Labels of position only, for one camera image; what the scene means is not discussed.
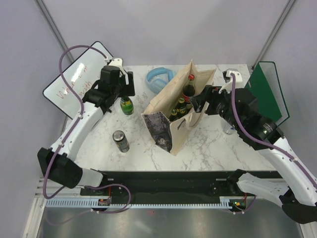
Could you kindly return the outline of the Coca-Cola glass bottle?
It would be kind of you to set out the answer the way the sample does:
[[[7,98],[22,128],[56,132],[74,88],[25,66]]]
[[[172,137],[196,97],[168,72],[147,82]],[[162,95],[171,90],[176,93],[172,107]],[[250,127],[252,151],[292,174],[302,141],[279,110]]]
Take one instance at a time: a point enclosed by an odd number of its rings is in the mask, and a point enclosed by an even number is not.
[[[189,74],[186,85],[183,87],[183,97],[185,103],[190,103],[190,98],[193,97],[196,93],[195,87],[195,75]]]

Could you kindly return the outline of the green Perrier bottle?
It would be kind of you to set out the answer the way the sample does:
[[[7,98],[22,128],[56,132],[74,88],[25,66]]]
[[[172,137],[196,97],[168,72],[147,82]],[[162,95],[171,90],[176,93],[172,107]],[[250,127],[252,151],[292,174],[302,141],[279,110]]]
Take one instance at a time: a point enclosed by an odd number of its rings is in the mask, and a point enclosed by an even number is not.
[[[121,97],[120,106],[125,115],[129,116],[133,114],[134,105],[132,100],[128,96]]]
[[[170,122],[176,121],[177,119],[180,118],[180,111],[179,109],[173,109],[171,110],[171,115],[168,118]]]
[[[192,104],[190,102],[186,102],[183,97],[180,97],[175,108],[177,110],[178,118],[181,118],[191,110]]]

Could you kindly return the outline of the cream canvas Monet tote bag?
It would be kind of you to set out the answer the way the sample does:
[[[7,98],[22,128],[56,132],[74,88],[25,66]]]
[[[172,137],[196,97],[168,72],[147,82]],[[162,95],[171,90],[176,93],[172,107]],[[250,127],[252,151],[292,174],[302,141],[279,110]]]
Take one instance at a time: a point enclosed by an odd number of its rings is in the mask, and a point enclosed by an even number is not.
[[[186,115],[171,122],[168,119],[171,110],[181,97],[190,74],[195,76],[195,94],[198,95],[205,86],[213,84],[215,73],[215,69],[199,71],[190,62],[150,101],[142,118],[156,146],[174,156],[178,154],[191,130],[199,125],[203,113],[197,113],[192,108]]]

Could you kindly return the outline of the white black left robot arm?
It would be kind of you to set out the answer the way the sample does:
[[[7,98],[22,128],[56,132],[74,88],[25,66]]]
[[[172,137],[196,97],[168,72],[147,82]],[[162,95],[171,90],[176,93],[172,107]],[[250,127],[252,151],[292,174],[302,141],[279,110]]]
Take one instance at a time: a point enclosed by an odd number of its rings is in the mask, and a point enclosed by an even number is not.
[[[68,188],[91,186],[98,195],[107,193],[109,184],[103,180],[104,175],[79,167],[75,160],[89,132],[110,111],[116,99],[123,96],[135,96],[133,72],[123,71],[118,66],[104,66],[100,78],[80,99],[80,109],[69,127],[49,149],[38,151],[38,161],[46,179]]]

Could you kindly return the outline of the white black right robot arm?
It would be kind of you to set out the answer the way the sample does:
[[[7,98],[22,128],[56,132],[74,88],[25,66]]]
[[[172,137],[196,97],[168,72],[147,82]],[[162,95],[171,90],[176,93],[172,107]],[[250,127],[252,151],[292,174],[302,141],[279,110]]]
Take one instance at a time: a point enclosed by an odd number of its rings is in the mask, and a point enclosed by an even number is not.
[[[286,182],[279,185],[237,169],[227,179],[230,194],[243,192],[264,198],[299,224],[317,220],[316,177],[298,159],[275,122],[258,112],[258,100],[248,89],[228,93],[207,85],[190,102],[195,112],[219,115],[234,127],[238,136],[266,158]]]

